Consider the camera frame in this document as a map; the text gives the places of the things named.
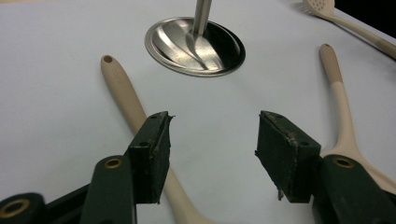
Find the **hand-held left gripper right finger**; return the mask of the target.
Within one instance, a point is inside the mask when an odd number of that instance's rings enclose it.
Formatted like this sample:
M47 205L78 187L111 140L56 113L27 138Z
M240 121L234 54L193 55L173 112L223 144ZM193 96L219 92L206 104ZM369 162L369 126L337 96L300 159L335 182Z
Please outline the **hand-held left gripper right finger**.
M262 111L255 155L278 197L312 203L316 224L396 224L396 196L382 190L363 163L334 154L286 117Z

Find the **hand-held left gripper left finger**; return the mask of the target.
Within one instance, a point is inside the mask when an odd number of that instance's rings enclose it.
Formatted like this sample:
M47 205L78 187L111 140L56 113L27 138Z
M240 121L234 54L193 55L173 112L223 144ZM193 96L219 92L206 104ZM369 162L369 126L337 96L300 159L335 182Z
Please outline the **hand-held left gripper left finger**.
M79 224L137 224L136 207L160 201L171 119L166 111L149 116L124 154L96 163Z

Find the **beige slotted turner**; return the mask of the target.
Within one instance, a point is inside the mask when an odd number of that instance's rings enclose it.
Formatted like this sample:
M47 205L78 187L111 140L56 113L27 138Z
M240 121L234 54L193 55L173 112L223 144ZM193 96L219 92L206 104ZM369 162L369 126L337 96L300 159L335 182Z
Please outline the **beige slotted turner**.
M350 113L349 102L345 90L341 70L334 49L329 44L319 47L319 57L334 96L337 118L338 137L333 149L321 153L322 157L341 155L357 161L371 176L375 183L384 191L396 195L396 181L375 168L361 154Z

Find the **beige cooking spoon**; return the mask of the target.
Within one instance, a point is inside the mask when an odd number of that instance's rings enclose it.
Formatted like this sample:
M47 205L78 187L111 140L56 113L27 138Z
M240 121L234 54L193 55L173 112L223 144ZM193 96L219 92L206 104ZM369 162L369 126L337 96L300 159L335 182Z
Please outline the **beige cooking spoon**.
M147 116L131 80L120 63L110 55L102 57L101 71L121 114L132 132L137 134ZM168 169L164 191L177 224L215 224L195 208L172 168Z

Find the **steel utensil stand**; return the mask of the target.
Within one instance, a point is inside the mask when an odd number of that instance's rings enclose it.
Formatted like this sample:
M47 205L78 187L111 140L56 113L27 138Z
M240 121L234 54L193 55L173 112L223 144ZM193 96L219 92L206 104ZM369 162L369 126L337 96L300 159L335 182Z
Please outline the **steel utensil stand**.
M212 0L197 0L193 17L153 24L145 36L149 55L164 67L193 77L221 77L246 59L242 41L209 19Z

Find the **beige skimmer spoon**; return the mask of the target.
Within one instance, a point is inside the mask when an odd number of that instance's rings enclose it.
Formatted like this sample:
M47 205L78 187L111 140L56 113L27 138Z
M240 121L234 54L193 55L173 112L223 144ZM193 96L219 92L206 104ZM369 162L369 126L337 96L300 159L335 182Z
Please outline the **beige skimmer spoon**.
M334 14L335 1L334 0L302 0L307 9L315 16L332 22L336 25L347 28L353 33L366 39L375 47L383 51L392 59L396 60L396 46L384 38L360 27L358 24L348 21Z

